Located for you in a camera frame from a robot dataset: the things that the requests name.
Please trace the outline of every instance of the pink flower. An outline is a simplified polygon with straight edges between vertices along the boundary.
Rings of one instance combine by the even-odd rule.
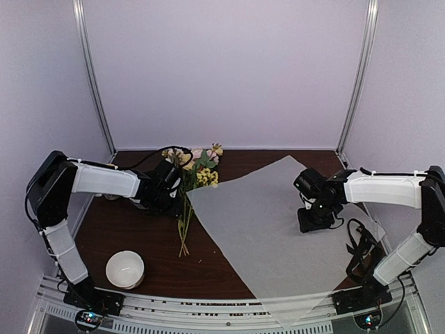
[[[202,154],[202,148],[194,148],[192,150],[193,160],[199,159]]]
[[[207,150],[207,155],[209,156],[210,160],[213,160],[216,163],[220,162],[220,157],[216,154],[215,151]]]

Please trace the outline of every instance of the green leaf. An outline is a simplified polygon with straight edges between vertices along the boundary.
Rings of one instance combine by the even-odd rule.
[[[212,169],[212,168],[215,168],[216,165],[217,165],[216,162],[214,162],[214,161],[209,161],[209,162],[206,164],[206,167]]]
[[[202,151],[200,160],[202,163],[210,161],[210,157],[207,155],[207,152],[205,150]]]

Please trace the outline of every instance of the bowl rim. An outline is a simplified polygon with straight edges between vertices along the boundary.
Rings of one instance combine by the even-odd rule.
[[[139,260],[139,262],[142,264],[142,272],[141,272],[141,274],[140,274],[140,277],[137,279],[136,282],[131,283],[130,285],[120,285],[120,284],[116,284],[115,282],[113,282],[113,281],[110,279],[110,276],[109,276],[109,274],[108,274],[108,271],[111,270],[111,268],[110,268],[110,261],[111,261],[114,257],[117,257],[117,256],[118,256],[119,254],[121,254],[121,253],[128,253],[128,254],[131,254],[131,255],[135,255],[135,256],[136,256],[136,259]],[[105,267],[105,275],[106,275],[106,278],[108,279],[108,281],[109,281],[112,285],[114,285],[115,287],[120,287],[120,288],[122,288],[122,289],[128,289],[129,287],[135,285],[135,284],[136,284],[136,283],[137,283],[137,282],[138,282],[138,281],[145,275],[145,263],[144,263],[144,260],[142,259],[142,257],[141,257],[139,254],[137,254],[136,252],[133,252],[132,250],[121,250],[121,251],[116,252],[115,254],[113,254],[113,255],[108,259],[108,261],[107,261],[107,263],[106,263],[106,267]]]

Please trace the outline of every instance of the white wall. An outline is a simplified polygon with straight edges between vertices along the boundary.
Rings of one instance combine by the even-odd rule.
[[[85,1],[117,148],[334,148],[367,1]]]
[[[54,265],[24,215],[25,187],[52,150],[107,161],[72,1],[0,1],[0,328],[22,334]],[[86,197],[74,196],[70,225]]]
[[[445,168],[445,3],[380,2],[371,62],[346,156],[353,167],[410,171]],[[376,205],[393,246],[420,223],[420,212]],[[414,270],[434,333],[443,333],[445,252]]]

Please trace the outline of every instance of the brown tabletop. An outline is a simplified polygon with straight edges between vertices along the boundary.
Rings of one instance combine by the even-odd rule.
[[[146,154],[119,152],[115,163],[133,164]],[[226,150],[218,166],[220,182],[244,176],[286,155],[326,176],[342,168],[332,151]],[[150,159],[139,169],[150,170],[159,159]],[[106,278],[106,263],[116,252],[131,250],[140,254],[146,266],[144,281],[132,293],[192,299],[254,298],[195,218],[186,243],[190,255],[179,258],[176,219],[144,215],[124,198],[95,198],[76,236],[81,257],[98,287],[117,289]],[[350,282],[341,286],[350,286]]]

